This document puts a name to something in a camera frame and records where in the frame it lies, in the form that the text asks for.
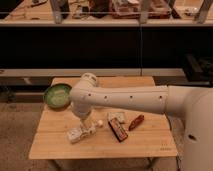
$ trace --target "floor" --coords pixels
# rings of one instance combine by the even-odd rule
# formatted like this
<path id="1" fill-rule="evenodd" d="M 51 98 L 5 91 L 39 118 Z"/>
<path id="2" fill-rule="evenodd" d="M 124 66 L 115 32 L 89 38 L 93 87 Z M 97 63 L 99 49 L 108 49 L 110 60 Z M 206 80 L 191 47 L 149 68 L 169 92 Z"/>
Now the floor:
<path id="1" fill-rule="evenodd" d="M 29 160 L 28 154 L 43 108 L 42 98 L 19 96 L 0 103 L 0 171 L 55 171 L 45 160 Z M 183 149 L 183 124 L 169 118 L 179 155 Z M 147 159 L 57 160 L 69 171 L 141 171 Z M 153 171 L 176 171 L 176 158 L 160 158 Z"/>

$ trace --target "table leg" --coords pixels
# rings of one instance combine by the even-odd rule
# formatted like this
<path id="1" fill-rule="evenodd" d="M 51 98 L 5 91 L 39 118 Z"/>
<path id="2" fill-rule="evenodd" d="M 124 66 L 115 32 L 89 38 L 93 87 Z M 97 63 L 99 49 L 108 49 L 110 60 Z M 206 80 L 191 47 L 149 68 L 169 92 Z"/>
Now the table leg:
<path id="1" fill-rule="evenodd" d="M 154 158 L 147 158 L 149 161 L 149 165 L 146 167 L 146 169 L 153 171 L 153 167 L 155 163 L 159 160 L 159 157 L 154 157 Z"/>
<path id="2" fill-rule="evenodd" d="M 61 166 L 55 160 L 47 160 L 57 171 L 63 171 Z"/>

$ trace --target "chocolate bar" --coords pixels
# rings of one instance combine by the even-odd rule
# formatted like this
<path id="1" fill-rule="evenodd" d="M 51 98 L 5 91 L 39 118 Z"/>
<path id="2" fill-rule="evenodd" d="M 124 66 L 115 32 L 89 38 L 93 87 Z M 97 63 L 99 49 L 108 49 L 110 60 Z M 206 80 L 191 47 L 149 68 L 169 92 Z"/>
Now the chocolate bar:
<path id="1" fill-rule="evenodd" d="M 128 137 L 128 134 L 117 118 L 111 119 L 108 123 L 119 142 L 124 141 Z"/>

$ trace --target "green bowl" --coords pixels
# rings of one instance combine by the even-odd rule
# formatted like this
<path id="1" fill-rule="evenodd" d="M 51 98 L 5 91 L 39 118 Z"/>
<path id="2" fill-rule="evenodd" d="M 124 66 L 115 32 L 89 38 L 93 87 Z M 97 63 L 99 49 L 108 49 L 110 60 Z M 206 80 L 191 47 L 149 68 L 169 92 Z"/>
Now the green bowl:
<path id="1" fill-rule="evenodd" d="M 68 84 L 55 84 L 44 92 L 44 102 L 53 109 L 60 109 L 70 104 L 69 93 L 72 87 Z"/>

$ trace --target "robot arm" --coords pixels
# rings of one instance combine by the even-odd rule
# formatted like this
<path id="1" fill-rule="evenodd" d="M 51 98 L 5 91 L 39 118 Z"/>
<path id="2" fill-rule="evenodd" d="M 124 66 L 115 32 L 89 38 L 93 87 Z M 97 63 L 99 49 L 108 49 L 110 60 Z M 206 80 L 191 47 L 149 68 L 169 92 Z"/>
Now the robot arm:
<path id="1" fill-rule="evenodd" d="M 177 86 L 101 88 L 97 87 L 96 76 L 86 73 L 73 87 L 70 97 L 73 112 L 79 118 L 85 118 L 92 105 L 183 117 L 183 103 L 195 89 Z"/>
<path id="2" fill-rule="evenodd" d="M 89 128 L 92 105 L 166 114 L 186 119 L 181 171 L 213 168 L 213 89 L 156 86 L 100 88 L 90 73 L 70 92 L 73 113 Z"/>

